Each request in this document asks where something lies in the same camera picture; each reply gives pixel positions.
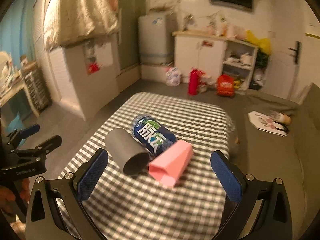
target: pink box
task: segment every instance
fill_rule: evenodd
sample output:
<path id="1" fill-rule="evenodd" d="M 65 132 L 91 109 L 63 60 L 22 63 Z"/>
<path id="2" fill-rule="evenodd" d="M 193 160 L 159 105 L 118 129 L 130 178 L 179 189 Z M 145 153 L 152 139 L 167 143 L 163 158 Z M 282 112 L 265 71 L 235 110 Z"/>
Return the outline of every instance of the pink box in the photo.
<path id="1" fill-rule="evenodd" d="M 174 187 L 192 156 L 192 145 L 179 140 L 149 164 L 149 174 L 160 183 Z"/>

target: floor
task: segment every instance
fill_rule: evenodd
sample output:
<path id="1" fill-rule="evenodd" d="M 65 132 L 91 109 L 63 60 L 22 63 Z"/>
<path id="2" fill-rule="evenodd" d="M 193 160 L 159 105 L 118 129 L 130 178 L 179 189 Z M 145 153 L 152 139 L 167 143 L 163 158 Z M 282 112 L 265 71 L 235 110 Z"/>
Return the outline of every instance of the floor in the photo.
<path id="1" fill-rule="evenodd" d="M 126 100 L 135 93 L 145 91 L 179 98 L 189 98 L 218 105 L 225 109 L 234 120 L 240 139 L 239 158 L 235 159 L 234 162 L 245 173 L 246 139 L 242 112 L 244 109 L 243 96 L 236 95 L 234 98 L 219 97 L 214 90 L 208 90 L 206 93 L 191 97 L 187 95 L 187 89 L 188 86 L 186 84 L 181 84 L 178 87 L 167 87 L 163 83 L 140 79 L 102 108 L 94 118 L 87 121 L 64 110 L 58 104 L 52 104 L 41 113 L 38 119 L 32 115 L 24 121 L 26 127 L 38 123 L 40 131 L 36 135 L 29 137 L 23 148 L 34 148 L 48 138 L 56 134 L 60 135 L 63 140 L 62 145 L 47 155 L 47 172 L 44 173 L 46 179 L 56 179 L 82 145 Z M 30 189 L 35 179 L 36 177 L 30 178 Z"/>

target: brown couch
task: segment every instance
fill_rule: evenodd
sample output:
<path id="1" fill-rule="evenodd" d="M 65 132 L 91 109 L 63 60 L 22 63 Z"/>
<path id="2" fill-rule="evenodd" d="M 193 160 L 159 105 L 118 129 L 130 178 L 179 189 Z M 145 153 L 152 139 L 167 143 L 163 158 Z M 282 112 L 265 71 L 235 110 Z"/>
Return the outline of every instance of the brown couch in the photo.
<path id="1" fill-rule="evenodd" d="M 320 88 L 312 84 L 300 106 L 259 91 L 246 95 L 247 173 L 259 180 L 281 178 L 292 216 L 293 239 L 299 239 L 320 209 Z M 287 137 L 256 129 L 248 113 L 270 111 L 292 117 Z"/>

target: orange bag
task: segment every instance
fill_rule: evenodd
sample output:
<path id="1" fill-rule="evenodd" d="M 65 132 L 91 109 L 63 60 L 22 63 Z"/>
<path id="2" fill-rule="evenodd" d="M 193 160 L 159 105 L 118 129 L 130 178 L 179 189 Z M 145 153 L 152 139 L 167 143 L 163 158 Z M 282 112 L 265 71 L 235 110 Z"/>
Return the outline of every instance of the orange bag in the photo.
<path id="1" fill-rule="evenodd" d="M 220 77 L 218 77 L 217 83 L 217 95 L 225 97 L 233 97 L 235 95 L 232 77 L 223 74 Z"/>

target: red thermos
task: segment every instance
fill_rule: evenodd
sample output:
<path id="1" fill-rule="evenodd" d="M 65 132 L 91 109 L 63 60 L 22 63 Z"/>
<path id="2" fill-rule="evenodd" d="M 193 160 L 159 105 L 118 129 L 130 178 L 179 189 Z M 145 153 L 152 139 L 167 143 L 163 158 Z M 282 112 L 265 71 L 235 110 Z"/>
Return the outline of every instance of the red thermos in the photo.
<path id="1" fill-rule="evenodd" d="M 190 73 L 190 81 L 188 94 L 191 96 L 195 96 L 197 94 L 198 85 L 199 85 L 199 75 L 197 73 L 197 69 L 193 69 Z"/>

